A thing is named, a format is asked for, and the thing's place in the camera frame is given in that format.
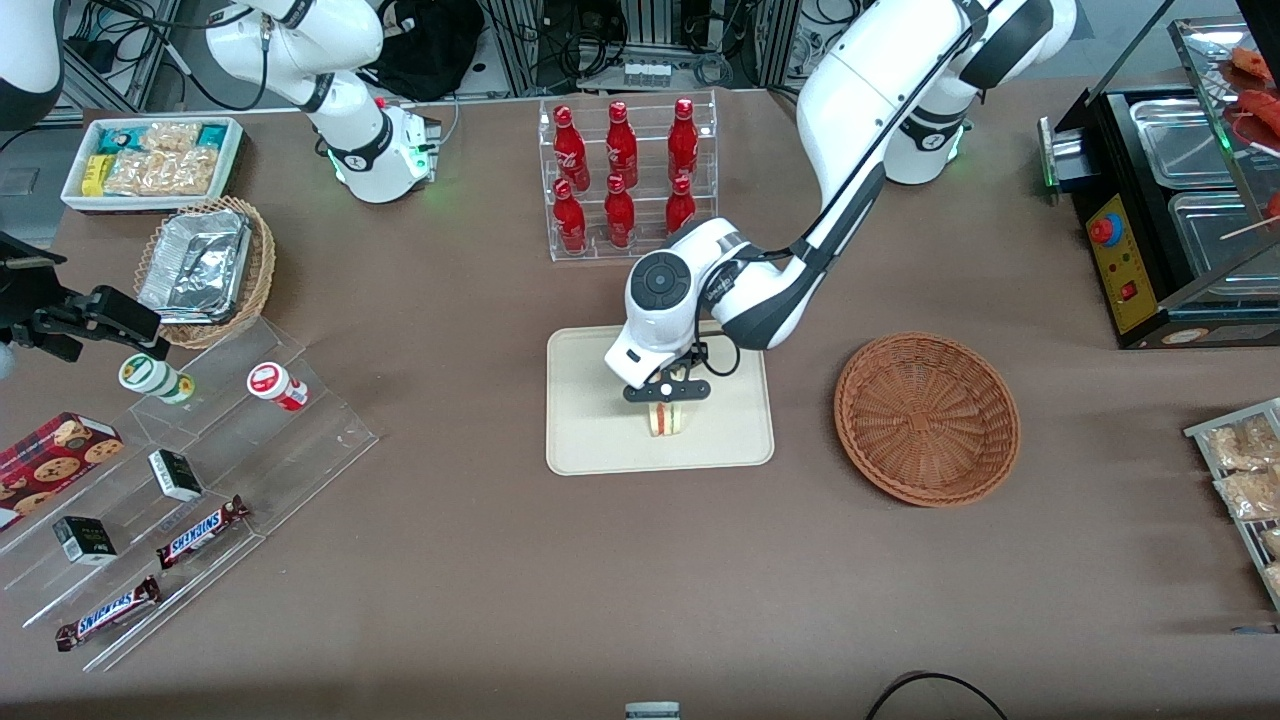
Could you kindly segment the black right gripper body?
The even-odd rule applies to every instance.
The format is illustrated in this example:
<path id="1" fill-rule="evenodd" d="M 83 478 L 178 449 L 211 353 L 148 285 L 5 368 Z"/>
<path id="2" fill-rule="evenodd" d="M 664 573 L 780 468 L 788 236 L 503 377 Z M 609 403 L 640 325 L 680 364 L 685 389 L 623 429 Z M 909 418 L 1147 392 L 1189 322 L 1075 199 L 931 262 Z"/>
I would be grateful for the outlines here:
<path id="1" fill-rule="evenodd" d="M 63 255 L 1 234 L 3 329 L 14 337 L 99 334 L 77 305 L 83 296 L 58 279 L 56 266 L 64 263 Z"/>

